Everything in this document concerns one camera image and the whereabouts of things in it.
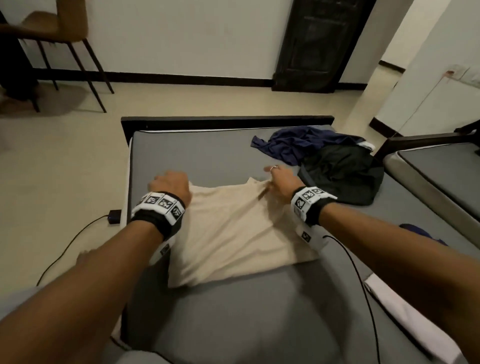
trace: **chair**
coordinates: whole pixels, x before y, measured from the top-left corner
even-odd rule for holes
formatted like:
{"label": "chair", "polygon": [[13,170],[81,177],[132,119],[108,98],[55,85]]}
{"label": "chair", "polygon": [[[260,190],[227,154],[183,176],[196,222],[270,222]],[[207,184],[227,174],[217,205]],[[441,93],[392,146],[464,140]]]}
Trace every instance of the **chair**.
{"label": "chair", "polygon": [[88,20],[85,0],[57,0],[57,14],[50,12],[33,12],[28,15],[20,25],[0,24],[0,34],[9,34],[18,39],[36,40],[56,90],[59,88],[53,77],[52,68],[48,62],[47,55],[45,54],[42,41],[50,43],[65,43],[70,49],[73,58],[75,58],[80,70],[82,70],[88,85],[103,112],[107,112],[93,86],[90,76],[85,71],[82,62],[72,46],[73,42],[83,42],[85,48],[92,57],[93,62],[98,68],[98,71],[102,75],[103,80],[110,91],[114,94],[113,88],[110,85],[102,66],[87,40]]}

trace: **wrist strap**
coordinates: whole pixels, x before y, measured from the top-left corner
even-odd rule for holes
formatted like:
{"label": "wrist strap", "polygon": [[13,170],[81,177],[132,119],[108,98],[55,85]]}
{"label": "wrist strap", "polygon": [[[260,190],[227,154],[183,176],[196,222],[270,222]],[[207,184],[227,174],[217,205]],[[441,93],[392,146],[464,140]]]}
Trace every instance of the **wrist strap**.
{"label": "wrist strap", "polygon": [[175,235],[181,227],[185,205],[169,192],[150,192],[142,197],[132,210],[131,221],[151,222],[163,235],[164,241]]}
{"label": "wrist strap", "polygon": [[290,205],[295,215],[312,226],[318,224],[322,208],[336,199],[318,187],[300,187],[293,193]]}

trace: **floor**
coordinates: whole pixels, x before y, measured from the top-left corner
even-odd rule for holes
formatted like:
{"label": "floor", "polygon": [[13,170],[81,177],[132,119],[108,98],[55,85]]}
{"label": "floor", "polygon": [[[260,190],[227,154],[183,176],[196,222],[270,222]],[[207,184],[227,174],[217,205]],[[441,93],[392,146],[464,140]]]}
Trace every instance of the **floor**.
{"label": "floor", "polygon": [[[0,296],[36,284],[41,273],[90,221],[124,200],[128,147],[122,116],[334,115],[333,127],[385,140],[368,127],[400,74],[379,66],[367,89],[333,94],[268,88],[96,83],[101,112],[86,83],[41,85],[41,113],[0,101]],[[101,245],[118,227],[104,218],[86,229],[46,274],[48,282],[78,253]]]}

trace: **gray mattress cover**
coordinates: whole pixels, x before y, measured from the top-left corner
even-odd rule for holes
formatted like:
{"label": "gray mattress cover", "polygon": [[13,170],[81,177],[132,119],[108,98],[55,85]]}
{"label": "gray mattress cover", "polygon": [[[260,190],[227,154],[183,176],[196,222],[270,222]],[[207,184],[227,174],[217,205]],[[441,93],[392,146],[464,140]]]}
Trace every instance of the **gray mattress cover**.
{"label": "gray mattress cover", "polygon": [[480,157],[478,146],[451,144],[398,154],[437,188],[480,221]]}
{"label": "gray mattress cover", "polygon": [[[268,139],[276,130],[135,133],[131,203],[167,169],[184,170],[192,183],[207,187],[265,179],[262,167],[274,161],[250,141],[254,135]],[[480,258],[477,248],[388,175],[374,204],[358,209],[394,224],[416,224]],[[174,363],[375,363],[360,283],[345,252],[328,240],[318,261],[193,288],[168,289],[168,261],[160,260],[144,272],[129,302],[129,344]],[[371,271],[354,259],[366,279]],[[431,363],[370,296],[369,301],[382,363]]]}

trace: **hand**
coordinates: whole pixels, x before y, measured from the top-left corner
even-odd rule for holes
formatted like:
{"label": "hand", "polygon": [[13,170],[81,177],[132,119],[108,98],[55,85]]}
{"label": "hand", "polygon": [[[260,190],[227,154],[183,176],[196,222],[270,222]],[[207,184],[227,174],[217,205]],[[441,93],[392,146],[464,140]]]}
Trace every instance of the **hand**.
{"label": "hand", "polygon": [[185,207],[188,207],[192,201],[192,193],[188,185],[188,177],[186,173],[174,172],[168,170],[164,176],[155,176],[155,179],[148,184],[150,192],[170,192],[178,196]]}
{"label": "hand", "polygon": [[278,168],[273,169],[272,166],[264,168],[265,172],[270,172],[270,170],[272,173],[270,190],[276,193],[285,203],[289,204],[293,197],[293,191],[305,186],[305,184],[293,174],[291,169],[285,166],[278,166]]}

